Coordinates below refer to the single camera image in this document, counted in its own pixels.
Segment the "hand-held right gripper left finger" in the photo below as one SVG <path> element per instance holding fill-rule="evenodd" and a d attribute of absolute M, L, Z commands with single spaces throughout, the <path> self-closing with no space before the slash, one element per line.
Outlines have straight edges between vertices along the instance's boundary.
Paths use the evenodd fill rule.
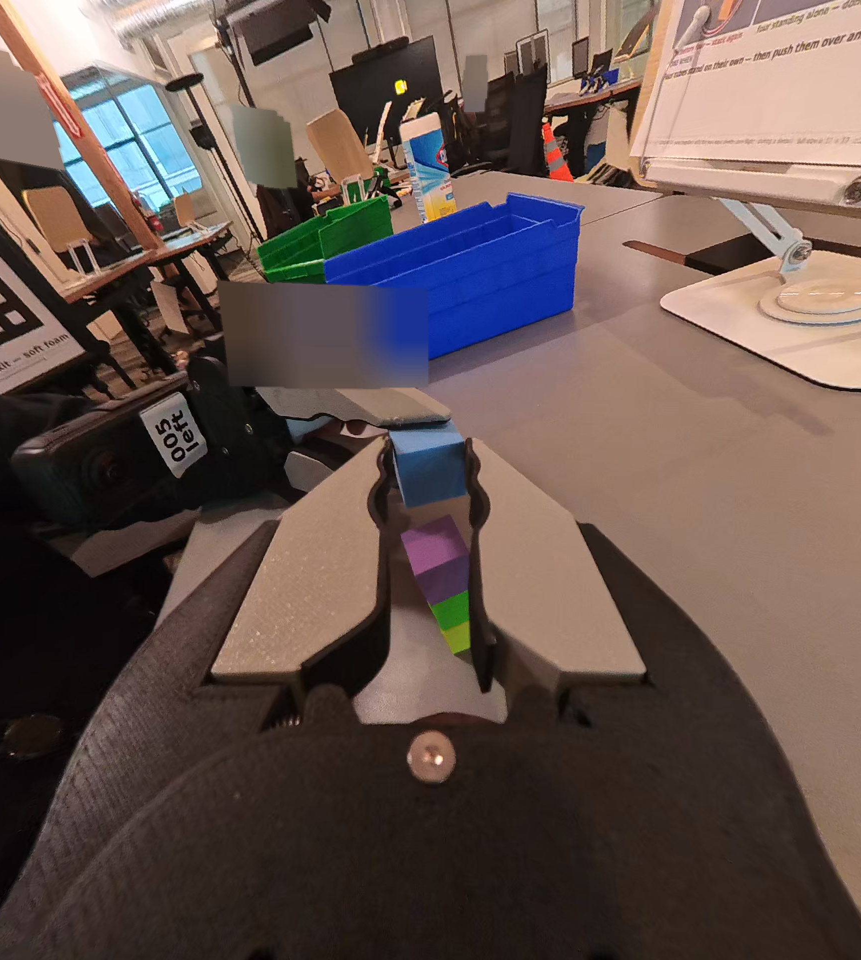
<path fill-rule="evenodd" d="M 287 509 L 211 677 L 288 687 L 302 702 L 333 684 L 353 697 L 390 646 L 389 440 L 376 438 Z"/>

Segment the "blue foam cube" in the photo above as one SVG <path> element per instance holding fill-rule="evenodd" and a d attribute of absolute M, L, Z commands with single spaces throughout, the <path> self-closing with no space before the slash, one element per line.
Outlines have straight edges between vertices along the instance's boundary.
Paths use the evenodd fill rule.
<path fill-rule="evenodd" d="M 451 421 L 389 431 L 403 504 L 408 509 L 461 498 L 465 441 Z"/>

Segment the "purple foam cube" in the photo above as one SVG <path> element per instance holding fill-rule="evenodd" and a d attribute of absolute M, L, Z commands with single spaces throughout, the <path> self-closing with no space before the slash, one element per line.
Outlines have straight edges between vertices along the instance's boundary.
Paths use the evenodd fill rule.
<path fill-rule="evenodd" d="M 444 514 L 400 534 L 404 552 L 430 606 L 467 592 L 470 552 L 457 522 Z"/>

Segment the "person's left forearm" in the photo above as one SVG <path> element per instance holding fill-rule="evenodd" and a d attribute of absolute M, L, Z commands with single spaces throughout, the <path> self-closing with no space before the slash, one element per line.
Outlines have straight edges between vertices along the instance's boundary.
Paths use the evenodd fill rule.
<path fill-rule="evenodd" d="M 92 578 L 33 529 L 44 516 L 15 476 L 11 456 L 91 407 L 86 397 L 0 395 L 0 723 L 47 715 L 63 727 L 44 756 L 10 758 L 0 749 L 0 907 L 77 738 L 151 632 L 173 579 L 156 556 Z"/>

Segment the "green foam cube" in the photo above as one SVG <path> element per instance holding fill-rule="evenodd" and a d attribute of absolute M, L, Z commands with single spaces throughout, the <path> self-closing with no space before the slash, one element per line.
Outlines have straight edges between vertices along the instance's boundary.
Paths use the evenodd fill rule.
<path fill-rule="evenodd" d="M 470 620 L 469 591 L 449 596 L 429 606 L 442 633 L 454 630 Z"/>

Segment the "blue plastic bin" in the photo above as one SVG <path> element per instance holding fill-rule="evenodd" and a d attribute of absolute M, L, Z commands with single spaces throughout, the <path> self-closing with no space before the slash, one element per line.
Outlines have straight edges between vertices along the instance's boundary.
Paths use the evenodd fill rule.
<path fill-rule="evenodd" d="M 573 308 L 580 204 L 509 193 L 328 258 L 328 283 L 422 288 L 436 359 Z"/>

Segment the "green plastic bin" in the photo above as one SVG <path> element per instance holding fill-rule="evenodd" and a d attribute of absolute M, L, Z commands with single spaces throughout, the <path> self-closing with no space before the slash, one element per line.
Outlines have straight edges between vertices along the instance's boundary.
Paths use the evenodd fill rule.
<path fill-rule="evenodd" d="M 267 282 L 326 283 L 325 262 L 393 234 L 389 197 L 378 195 L 328 210 L 259 245 Z"/>

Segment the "wipes canister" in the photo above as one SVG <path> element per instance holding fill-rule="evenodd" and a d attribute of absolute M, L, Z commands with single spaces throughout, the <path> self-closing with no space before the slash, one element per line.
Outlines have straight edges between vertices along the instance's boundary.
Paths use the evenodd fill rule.
<path fill-rule="evenodd" d="M 457 212 L 439 115 L 433 112 L 401 123 L 400 139 L 422 223 Z"/>

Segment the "black office chair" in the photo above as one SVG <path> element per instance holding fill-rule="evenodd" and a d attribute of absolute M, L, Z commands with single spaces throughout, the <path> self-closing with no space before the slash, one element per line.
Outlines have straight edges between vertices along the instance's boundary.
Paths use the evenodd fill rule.
<path fill-rule="evenodd" d="M 488 82 L 481 148 L 487 169 L 548 176 L 542 136 L 547 87 L 546 64 Z"/>

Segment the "large black screen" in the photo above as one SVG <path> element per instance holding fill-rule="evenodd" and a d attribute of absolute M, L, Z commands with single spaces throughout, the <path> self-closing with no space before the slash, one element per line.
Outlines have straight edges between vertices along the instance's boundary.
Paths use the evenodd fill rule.
<path fill-rule="evenodd" d="M 367 52 L 351 66 L 329 74 L 341 111 L 367 143 L 377 141 L 380 118 L 387 103 L 390 110 L 383 132 L 399 145 L 400 125 L 411 103 L 423 99 L 424 113 L 438 106 L 444 95 L 434 38 L 429 35 L 407 44 L 397 38 Z"/>

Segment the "long wooden desk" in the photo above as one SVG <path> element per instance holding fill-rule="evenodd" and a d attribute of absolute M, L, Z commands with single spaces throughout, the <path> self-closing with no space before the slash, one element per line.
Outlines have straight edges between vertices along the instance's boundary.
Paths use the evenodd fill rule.
<path fill-rule="evenodd" d="M 577 181 L 604 163 L 629 170 L 629 147 L 643 81 L 620 79 L 582 94 L 565 94 L 544 105 L 544 118 L 562 143 L 569 173 Z"/>

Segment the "white document stand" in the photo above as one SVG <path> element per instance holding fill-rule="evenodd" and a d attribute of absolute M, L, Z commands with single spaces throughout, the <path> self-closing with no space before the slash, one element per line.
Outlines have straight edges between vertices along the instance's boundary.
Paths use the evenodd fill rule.
<path fill-rule="evenodd" d="M 653 91 L 670 19 L 662 2 L 645 70 L 630 156 L 636 176 L 660 188 L 717 200 L 769 250 L 759 263 L 678 289 L 670 314 L 809 382 L 861 392 L 861 258 L 815 250 L 783 210 L 861 219 L 861 165 L 647 158 L 632 153 Z M 700 6 L 680 39 L 701 35 Z"/>

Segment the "black studio light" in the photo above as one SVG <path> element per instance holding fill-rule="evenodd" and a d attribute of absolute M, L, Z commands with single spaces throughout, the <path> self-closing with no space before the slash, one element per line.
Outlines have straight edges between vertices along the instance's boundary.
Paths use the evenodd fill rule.
<path fill-rule="evenodd" d="M 326 1 L 253 1 L 229 6 L 226 21 L 260 66 L 313 38 L 311 24 L 329 22 Z"/>

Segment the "printed instruction sheet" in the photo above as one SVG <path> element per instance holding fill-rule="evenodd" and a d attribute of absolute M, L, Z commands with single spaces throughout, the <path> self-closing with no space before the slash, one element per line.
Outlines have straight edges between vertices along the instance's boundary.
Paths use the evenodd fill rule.
<path fill-rule="evenodd" d="M 632 154 L 861 165 L 861 1 L 673 2 Z"/>

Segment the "silver ventilation duct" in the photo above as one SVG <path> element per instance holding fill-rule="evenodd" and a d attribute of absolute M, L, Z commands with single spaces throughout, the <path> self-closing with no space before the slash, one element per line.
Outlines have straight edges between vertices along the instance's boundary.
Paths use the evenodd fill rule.
<path fill-rule="evenodd" d="M 125 48 L 137 40 L 167 31 L 176 25 L 210 18 L 212 1 L 104 1 L 110 29 Z"/>

